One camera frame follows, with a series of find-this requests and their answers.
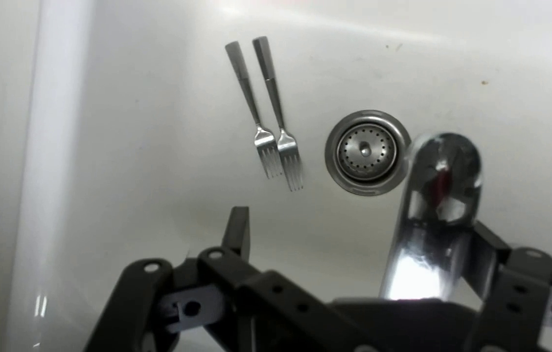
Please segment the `right silver fork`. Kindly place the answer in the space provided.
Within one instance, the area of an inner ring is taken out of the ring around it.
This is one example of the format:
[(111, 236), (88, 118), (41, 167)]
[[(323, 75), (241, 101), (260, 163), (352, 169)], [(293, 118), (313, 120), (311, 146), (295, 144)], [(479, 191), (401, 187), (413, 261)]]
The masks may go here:
[(258, 58), (262, 79), (266, 83), (266, 91), (268, 91), (268, 97), (274, 109), (274, 116), (276, 116), (276, 124), (278, 124), (276, 148), (280, 154), (288, 189), (297, 191), (303, 187), (299, 144), (297, 144), (297, 138), (286, 126), (284, 103), (280, 97), (278, 73), (276, 73), (272, 50), (270, 50), (270, 40), (266, 36), (256, 36), (252, 40), (252, 46)]

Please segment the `silver fork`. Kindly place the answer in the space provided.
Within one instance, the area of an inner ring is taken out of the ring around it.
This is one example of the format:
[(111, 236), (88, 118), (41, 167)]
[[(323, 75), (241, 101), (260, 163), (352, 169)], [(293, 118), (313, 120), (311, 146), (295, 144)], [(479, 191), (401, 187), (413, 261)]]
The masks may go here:
[(266, 36), (256, 36), (252, 40), (252, 46), (258, 58), (262, 79), (266, 83), (266, 91), (268, 91), (268, 97), (274, 109), (274, 116), (276, 116), (276, 124), (278, 124), (276, 148), (280, 154), (288, 189), (297, 191), (303, 187), (299, 144), (297, 144), (297, 138), (286, 126), (284, 103), (280, 97), (278, 73), (276, 73), (272, 50), (270, 50), (270, 40)]
[(248, 68), (243, 56), (243, 48), (237, 40), (231, 40), (225, 44), (225, 52), (229, 56), (229, 62), (233, 66), (235, 77), (241, 85), (243, 97), (248, 105), (250, 116), (254, 120), (254, 136), (252, 144), (258, 152), (262, 169), (268, 177), (276, 177), (282, 173), (278, 150), (276, 150), (276, 134), (262, 122), (260, 109), (254, 97), (252, 81), (248, 75)]

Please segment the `left silver fork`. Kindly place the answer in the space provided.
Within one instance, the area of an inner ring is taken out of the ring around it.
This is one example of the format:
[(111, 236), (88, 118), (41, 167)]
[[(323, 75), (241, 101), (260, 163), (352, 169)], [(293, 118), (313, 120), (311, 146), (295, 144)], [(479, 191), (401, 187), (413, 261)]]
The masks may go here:
[(268, 177), (276, 177), (282, 173), (278, 150), (276, 150), (276, 134), (262, 122), (260, 109), (254, 97), (252, 81), (248, 75), (248, 68), (243, 56), (243, 48), (237, 40), (231, 40), (225, 44), (225, 52), (229, 56), (229, 62), (233, 66), (235, 77), (241, 85), (243, 97), (248, 105), (250, 116), (254, 120), (254, 136), (252, 144), (258, 152), (262, 169)]

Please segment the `steel sink drain strainer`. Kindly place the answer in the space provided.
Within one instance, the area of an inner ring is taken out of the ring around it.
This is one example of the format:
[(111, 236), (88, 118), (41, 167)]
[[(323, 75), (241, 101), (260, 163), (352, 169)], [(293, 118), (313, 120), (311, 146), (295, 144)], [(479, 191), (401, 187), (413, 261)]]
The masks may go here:
[(382, 109), (344, 115), (327, 134), (325, 165), (333, 181), (354, 195), (383, 195), (405, 177), (411, 134)]

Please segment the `white ceramic sink basin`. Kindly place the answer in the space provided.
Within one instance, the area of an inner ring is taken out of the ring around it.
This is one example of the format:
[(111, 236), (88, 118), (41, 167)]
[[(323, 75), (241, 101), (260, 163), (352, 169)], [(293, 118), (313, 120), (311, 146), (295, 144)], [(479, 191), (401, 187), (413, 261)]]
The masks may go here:
[[(225, 44), (262, 122), (270, 40), (301, 181), (268, 177)], [(552, 255), (552, 0), (43, 0), (4, 352), (84, 352), (123, 267), (180, 261), (250, 212), (250, 257), (311, 292), (372, 296), (395, 193), (325, 165), (331, 128), (382, 109), (479, 150), (479, 218)]]

